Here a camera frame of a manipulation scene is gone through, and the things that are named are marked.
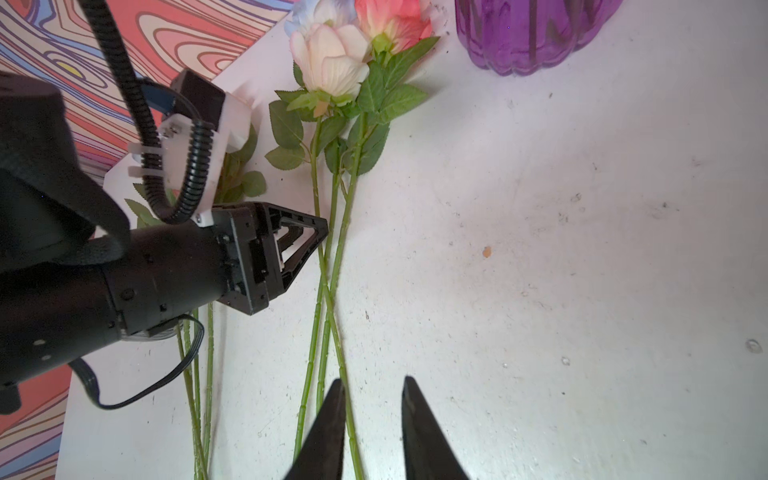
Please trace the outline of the pink spray rose bunch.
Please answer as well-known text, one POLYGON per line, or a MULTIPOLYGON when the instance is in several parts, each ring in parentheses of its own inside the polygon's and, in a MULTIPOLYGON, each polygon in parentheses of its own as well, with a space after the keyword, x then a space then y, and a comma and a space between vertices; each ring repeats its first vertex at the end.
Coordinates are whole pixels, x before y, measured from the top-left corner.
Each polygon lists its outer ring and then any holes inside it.
MULTIPOLYGON (((216 203, 235 203, 244 200, 247 195, 259 196, 267 191, 266 180, 261 172, 245 171, 255 153, 257 142, 258 135, 251 128, 243 147, 225 155, 214 196, 216 203)), ((207 479, 213 442, 214 306, 209 303, 204 308, 191 311, 190 315, 205 324, 205 341, 191 366, 183 373, 183 379, 191 415, 193 477, 207 479)))

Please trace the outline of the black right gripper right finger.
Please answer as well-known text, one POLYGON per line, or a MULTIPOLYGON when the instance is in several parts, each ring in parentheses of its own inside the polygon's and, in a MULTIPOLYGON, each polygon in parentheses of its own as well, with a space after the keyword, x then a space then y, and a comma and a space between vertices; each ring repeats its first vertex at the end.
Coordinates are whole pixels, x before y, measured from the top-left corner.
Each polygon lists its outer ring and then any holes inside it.
POLYGON ((412 376, 404 379, 401 424, 407 480, 469 479, 412 376))

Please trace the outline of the purple blue glass vase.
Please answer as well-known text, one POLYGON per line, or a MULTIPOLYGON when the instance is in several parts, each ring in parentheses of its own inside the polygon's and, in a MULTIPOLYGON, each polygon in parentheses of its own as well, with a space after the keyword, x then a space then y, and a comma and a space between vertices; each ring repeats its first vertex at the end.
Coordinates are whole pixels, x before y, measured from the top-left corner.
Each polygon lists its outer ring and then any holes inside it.
POLYGON ((478 68, 528 76, 588 45, 621 5, 621 0, 457 0, 457 36, 478 68))

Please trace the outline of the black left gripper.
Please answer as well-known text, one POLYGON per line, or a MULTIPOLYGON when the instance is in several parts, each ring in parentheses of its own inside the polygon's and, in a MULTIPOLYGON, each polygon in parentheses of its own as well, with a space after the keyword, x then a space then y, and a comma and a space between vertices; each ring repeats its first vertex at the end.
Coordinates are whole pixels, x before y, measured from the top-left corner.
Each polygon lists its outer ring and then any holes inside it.
POLYGON ((219 301, 249 316, 289 289, 329 233, 322 217, 264 202, 220 205, 212 214, 228 276, 219 301))

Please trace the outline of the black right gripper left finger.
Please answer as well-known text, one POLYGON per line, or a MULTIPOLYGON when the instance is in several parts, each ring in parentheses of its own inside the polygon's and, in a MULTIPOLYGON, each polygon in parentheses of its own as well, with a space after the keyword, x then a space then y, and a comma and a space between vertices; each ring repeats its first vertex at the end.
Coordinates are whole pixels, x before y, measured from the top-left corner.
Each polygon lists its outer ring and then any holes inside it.
POLYGON ((342 478, 346 429, 346 390, 333 381, 298 457, 285 480, 342 478))

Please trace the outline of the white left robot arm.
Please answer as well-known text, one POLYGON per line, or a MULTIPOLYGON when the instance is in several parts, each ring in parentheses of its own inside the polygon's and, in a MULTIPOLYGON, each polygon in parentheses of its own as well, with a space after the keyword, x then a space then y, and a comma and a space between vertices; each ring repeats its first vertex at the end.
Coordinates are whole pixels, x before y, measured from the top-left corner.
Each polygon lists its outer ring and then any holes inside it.
POLYGON ((1 411, 62 365, 100 399, 85 356, 151 339, 218 301, 253 315, 285 293, 327 237, 323 218, 213 197, 229 138, 226 95, 137 76, 108 5, 81 9, 139 134, 137 174, 158 224, 132 229, 80 168, 61 91, 1 76, 1 411))

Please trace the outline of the cream peach rose stem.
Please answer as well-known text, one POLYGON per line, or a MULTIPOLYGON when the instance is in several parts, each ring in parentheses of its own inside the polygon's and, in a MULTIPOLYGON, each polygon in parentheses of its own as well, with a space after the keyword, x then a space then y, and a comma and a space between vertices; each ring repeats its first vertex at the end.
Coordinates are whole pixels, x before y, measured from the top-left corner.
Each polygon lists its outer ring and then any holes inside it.
POLYGON ((326 163, 331 173, 329 233, 318 249, 320 278, 297 414, 294 448, 299 450, 305 440, 310 395, 325 393, 329 353, 336 354, 341 379, 348 378, 336 297, 363 143, 372 127, 358 102, 371 64, 370 44, 354 24, 314 23, 305 33, 292 33, 289 47, 300 87, 279 92, 269 105, 277 146, 266 158, 285 171, 309 165, 315 203, 320 201, 319 164, 326 163))

